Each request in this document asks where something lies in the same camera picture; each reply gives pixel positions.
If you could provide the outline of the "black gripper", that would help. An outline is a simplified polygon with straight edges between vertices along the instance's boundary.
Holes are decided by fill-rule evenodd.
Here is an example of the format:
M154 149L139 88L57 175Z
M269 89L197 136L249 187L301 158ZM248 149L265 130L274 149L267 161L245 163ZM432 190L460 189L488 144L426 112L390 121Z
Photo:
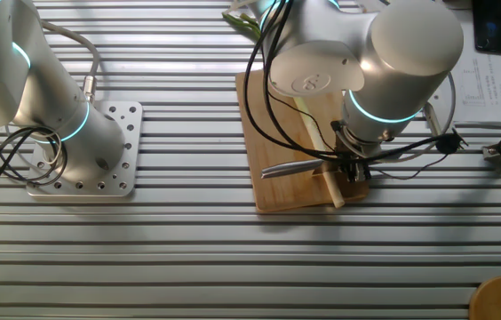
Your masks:
M357 164L354 158L343 159L339 164L339 170L347 175L350 183L371 179L370 166L367 163Z

